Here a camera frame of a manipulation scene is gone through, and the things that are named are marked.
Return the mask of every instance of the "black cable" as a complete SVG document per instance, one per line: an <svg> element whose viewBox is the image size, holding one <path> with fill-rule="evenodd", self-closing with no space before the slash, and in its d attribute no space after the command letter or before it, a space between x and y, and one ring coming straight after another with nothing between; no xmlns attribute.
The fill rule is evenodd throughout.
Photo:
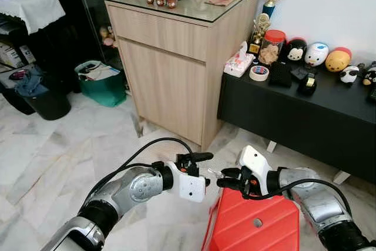
<svg viewBox="0 0 376 251"><path fill-rule="evenodd" d="M132 167L136 167L136 166L151 167L151 165L144 164L144 163L134 163L134 164L131 164L131 165L128 165L128 164L135 157L137 157L137 155L139 155L142 151L144 151L146 148L148 148L150 145L153 145L154 143L157 143L157 142L160 142L160 141L166 141L166 140L178 142L178 143L182 144L188 150L188 152L190 154L193 153L192 149L189 147L189 145L186 144L184 141L178 139L178 138L158 138L158 139L152 140L152 141L148 142L147 144L145 144L144 146L142 146L139 150L137 150L137 152L135 154L133 154L127 161L125 161L125 163L122 164L117 170L114 170L113 172L109 173L104 178L102 178L99 182L97 182L95 184L95 186L88 193L87 197L85 198L84 203L86 202L86 200L90 197L90 195L92 193L94 193L94 192L98 191L99 189L101 189L106 183L108 183L108 181L111 180L111 178L113 178L114 176L116 176L118 173L120 173L120 172L122 172L122 171L124 171L126 169L129 169L129 168L132 168Z"/></svg>
<svg viewBox="0 0 376 251"><path fill-rule="evenodd" d="M264 199L268 199L268 198L271 198L273 196L279 195L282 192L284 192L285 190L289 190L296 185L300 185L302 183L307 183L307 182L317 182L317 183L320 183L322 185L327 185L330 188L334 189L335 192L337 192L338 195L341 197L343 204L345 205L345 208L346 208L347 212L349 213L349 215L353 216L353 214L351 213L350 205L348 204L347 199L346 199L345 195L342 193L342 191L340 191L340 189L338 187L336 187L335 185L333 185L332 183L326 182L326 181L321 180L321 179L300 179L300 180L297 180L295 182L291 182L289 185L283 186L282 188L280 188L276 191L273 191L269 194L266 194L266 195L263 195L263 196L250 196L250 195L243 194L243 198L250 199L250 200L264 200Z"/></svg>

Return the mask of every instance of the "tsum tsum plush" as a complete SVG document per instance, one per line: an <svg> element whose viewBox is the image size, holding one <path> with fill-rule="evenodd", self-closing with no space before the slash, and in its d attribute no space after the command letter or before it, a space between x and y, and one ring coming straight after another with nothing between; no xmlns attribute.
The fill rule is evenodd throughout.
<svg viewBox="0 0 376 251"><path fill-rule="evenodd" d="M316 67L325 61L328 54L329 47L322 42L316 42L308 46L304 60L307 65Z"/></svg>
<svg viewBox="0 0 376 251"><path fill-rule="evenodd" d="M302 62L306 50L307 43L303 38L293 38L284 47L284 60Z"/></svg>
<svg viewBox="0 0 376 251"><path fill-rule="evenodd" d="M356 66L349 66L340 73L340 80L348 85L352 85L357 79L359 68Z"/></svg>
<svg viewBox="0 0 376 251"><path fill-rule="evenodd" d="M376 84L376 61L372 62L370 68L365 73L363 84L364 85Z"/></svg>
<svg viewBox="0 0 376 251"><path fill-rule="evenodd" d="M337 47L329 53L325 66L330 72L341 72L351 61L351 51L346 47Z"/></svg>

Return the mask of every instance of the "tape roll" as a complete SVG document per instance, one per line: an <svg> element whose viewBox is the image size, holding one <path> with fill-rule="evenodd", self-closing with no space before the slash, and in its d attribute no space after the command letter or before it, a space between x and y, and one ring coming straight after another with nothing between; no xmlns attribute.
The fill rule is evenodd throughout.
<svg viewBox="0 0 376 251"><path fill-rule="evenodd" d="M253 66L249 72L249 77L256 82L263 82L269 76L269 70L263 66Z"/></svg>

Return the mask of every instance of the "red plastic box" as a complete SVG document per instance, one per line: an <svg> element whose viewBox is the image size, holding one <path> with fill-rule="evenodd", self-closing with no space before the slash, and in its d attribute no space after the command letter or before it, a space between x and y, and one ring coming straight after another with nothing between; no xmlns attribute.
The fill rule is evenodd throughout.
<svg viewBox="0 0 376 251"><path fill-rule="evenodd" d="M282 196L244 200L223 189L210 209L202 251L298 251L299 211Z"/></svg>

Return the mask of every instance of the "cardboard box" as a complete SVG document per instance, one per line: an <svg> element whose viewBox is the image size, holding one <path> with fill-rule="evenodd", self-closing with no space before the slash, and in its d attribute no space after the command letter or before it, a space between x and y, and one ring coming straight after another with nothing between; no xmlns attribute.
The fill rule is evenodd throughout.
<svg viewBox="0 0 376 251"><path fill-rule="evenodd" d="M18 56L16 50L0 42L0 61L8 66L19 68L24 66L21 58Z"/></svg>

